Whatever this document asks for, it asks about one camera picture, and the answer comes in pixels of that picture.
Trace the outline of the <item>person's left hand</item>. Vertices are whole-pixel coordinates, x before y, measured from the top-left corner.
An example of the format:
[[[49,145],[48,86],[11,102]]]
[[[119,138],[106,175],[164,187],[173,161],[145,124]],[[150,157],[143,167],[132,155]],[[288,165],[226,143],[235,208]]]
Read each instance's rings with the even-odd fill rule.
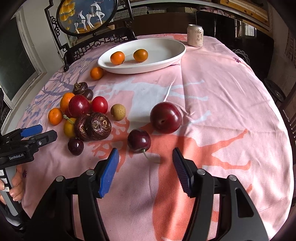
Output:
[[[16,166],[16,173],[12,178],[13,187],[10,189],[10,196],[13,201],[21,201],[25,192],[23,183],[23,167],[22,165]]]

